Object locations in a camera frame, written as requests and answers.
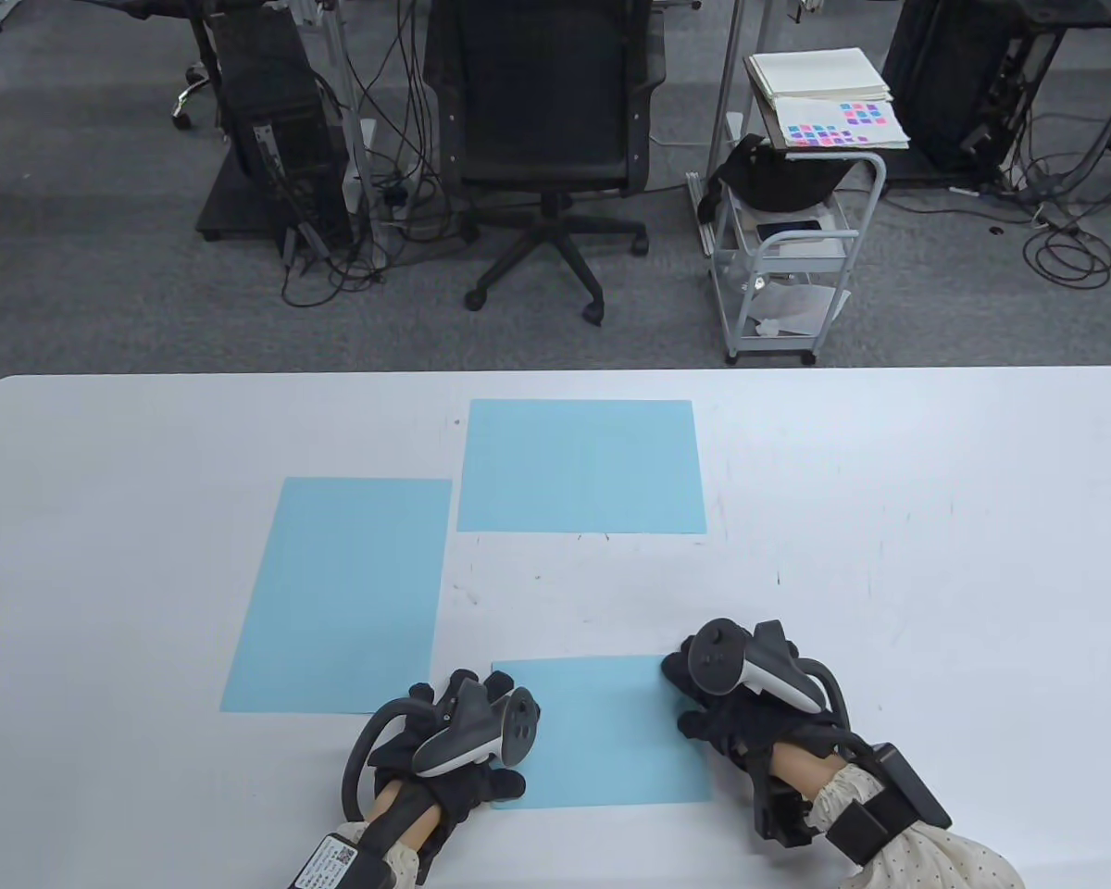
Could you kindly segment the person's right hand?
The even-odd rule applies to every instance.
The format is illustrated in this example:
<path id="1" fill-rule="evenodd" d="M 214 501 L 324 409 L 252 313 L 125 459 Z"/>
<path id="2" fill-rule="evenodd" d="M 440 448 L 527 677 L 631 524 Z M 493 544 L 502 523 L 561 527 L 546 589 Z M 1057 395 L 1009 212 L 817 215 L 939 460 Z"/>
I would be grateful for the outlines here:
<path id="1" fill-rule="evenodd" d="M 727 695 L 705 693 L 688 670 L 692 640 L 687 636 L 661 665 L 667 681 L 695 703 L 677 720 L 688 740 L 711 745 L 739 770 L 771 776 L 810 801 L 847 767 L 849 758 L 868 749 L 863 738 L 828 711 L 805 715 L 775 695 L 752 693 L 742 685 Z M 851 755 L 840 755 L 840 746 Z"/>

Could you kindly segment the person's left hand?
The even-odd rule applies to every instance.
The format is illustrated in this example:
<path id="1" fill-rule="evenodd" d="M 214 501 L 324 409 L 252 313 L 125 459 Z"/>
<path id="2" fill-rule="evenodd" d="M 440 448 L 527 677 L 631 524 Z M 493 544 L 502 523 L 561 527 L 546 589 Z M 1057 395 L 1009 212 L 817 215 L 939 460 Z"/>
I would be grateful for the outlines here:
<path id="1" fill-rule="evenodd" d="M 514 800 L 526 793 L 523 775 L 488 761 L 466 765 L 433 778 L 419 778 L 412 770 L 417 749 L 448 725 L 446 717 L 454 715 L 458 691 L 467 679 L 480 680 L 471 670 L 454 670 L 442 695 L 436 695 L 433 687 L 426 682 L 412 685 L 408 697 L 432 706 L 433 715 L 407 716 L 403 729 L 386 745 L 379 745 L 367 759 L 374 768 L 376 791 L 381 792 L 387 785 L 399 782 L 404 787 L 423 788 L 431 796 L 441 816 L 429 835 L 430 845 L 444 845 L 456 826 L 462 825 L 479 805 Z"/>

